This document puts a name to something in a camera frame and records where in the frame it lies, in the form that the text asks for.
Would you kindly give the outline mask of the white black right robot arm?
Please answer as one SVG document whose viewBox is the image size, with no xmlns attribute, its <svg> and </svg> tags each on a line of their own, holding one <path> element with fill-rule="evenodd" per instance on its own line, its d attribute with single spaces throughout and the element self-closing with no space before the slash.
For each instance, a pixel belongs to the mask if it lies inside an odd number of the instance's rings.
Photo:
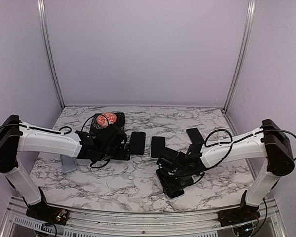
<svg viewBox="0 0 296 237">
<path fill-rule="evenodd" d="M 295 135 L 282 130 L 271 119 L 265 119 L 258 128 L 237 136 L 226 129 L 214 130 L 210 135 L 218 132 L 224 132 L 228 137 L 211 142 L 197 129 L 191 129 L 188 132 L 191 145 L 186 153 L 163 148 L 157 160 L 156 175 L 166 196 L 174 199 L 183 194 L 184 188 L 195 183 L 194 175 L 203 177 L 205 172 L 224 163 L 259 159 L 260 170 L 234 211 L 237 220 L 245 221 L 257 211 L 279 179 L 294 170 L 296 155 L 293 155 L 290 137 Z"/>
</svg>

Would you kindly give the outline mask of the black phone case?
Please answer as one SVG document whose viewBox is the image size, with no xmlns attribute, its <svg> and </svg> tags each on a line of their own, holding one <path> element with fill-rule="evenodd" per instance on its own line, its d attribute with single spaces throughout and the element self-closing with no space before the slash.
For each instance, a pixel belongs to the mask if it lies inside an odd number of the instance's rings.
<svg viewBox="0 0 296 237">
<path fill-rule="evenodd" d="M 130 137 L 130 154 L 142 155 L 145 151 L 145 132 L 132 132 Z"/>
</svg>

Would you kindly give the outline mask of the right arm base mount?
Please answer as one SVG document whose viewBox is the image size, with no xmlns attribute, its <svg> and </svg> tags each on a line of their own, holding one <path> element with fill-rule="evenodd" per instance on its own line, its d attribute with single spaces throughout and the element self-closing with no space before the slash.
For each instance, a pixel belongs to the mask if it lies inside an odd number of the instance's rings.
<svg viewBox="0 0 296 237">
<path fill-rule="evenodd" d="M 240 208 L 222 210 L 217 215 L 221 227 L 258 220 L 261 217 L 257 210 L 242 210 Z"/>
</svg>

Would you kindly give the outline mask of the black smartphone front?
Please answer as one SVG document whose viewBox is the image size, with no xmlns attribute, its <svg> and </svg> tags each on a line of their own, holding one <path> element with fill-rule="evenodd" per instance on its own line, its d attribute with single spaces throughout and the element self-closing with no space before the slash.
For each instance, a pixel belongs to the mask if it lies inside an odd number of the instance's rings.
<svg viewBox="0 0 296 237">
<path fill-rule="evenodd" d="M 203 145 L 204 138 L 202 137 L 201 133 L 199 132 L 198 128 L 191 128 L 186 130 L 187 135 L 193 145 Z"/>
</svg>

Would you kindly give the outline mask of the lavender phone case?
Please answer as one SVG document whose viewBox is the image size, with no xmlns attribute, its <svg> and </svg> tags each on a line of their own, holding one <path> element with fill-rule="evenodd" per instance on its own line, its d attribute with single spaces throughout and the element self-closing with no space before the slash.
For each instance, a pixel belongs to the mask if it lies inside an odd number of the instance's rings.
<svg viewBox="0 0 296 237">
<path fill-rule="evenodd" d="M 61 160 L 61 166 L 62 166 L 62 172 L 67 174 L 76 171 L 77 164 L 76 164 L 76 158 L 69 157 L 66 155 L 60 155 Z"/>
</svg>

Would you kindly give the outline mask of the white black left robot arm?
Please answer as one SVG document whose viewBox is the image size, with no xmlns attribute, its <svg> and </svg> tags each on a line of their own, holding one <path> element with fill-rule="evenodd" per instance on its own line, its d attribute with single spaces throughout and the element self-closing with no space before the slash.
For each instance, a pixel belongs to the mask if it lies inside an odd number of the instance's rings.
<svg viewBox="0 0 296 237">
<path fill-rule="evenodd" d="M 10 115 L 0 126 L 0 173 L 25 201 L 28 210 L 47 220 L 55 210 L 48 205 L 43 190 L 24 170 L 20 153 L 57 154 L 74 159 L 87 159 L 92 164 L 109 162 L 127 142 L 127 135 L 117 125 L 110 124 L 95 137 L 84 131 L 61 131 L 30 125 Z"/>
</svg>

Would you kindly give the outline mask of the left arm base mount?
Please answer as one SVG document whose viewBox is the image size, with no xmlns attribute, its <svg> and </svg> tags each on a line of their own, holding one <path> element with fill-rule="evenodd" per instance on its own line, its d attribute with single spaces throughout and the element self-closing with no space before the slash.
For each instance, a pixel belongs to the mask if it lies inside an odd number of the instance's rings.
<svg viewBox="0 0 296 237">
<path fill-rule="evenodd" d="M 40 210 L 36 212 L 28 209 L 26 212 L 26 215 L 28 217 L 46 221 L 49 223 L 66 225 L 69 211 L 67 209 L 49 207 L 48 209 Z"/>
</svg>

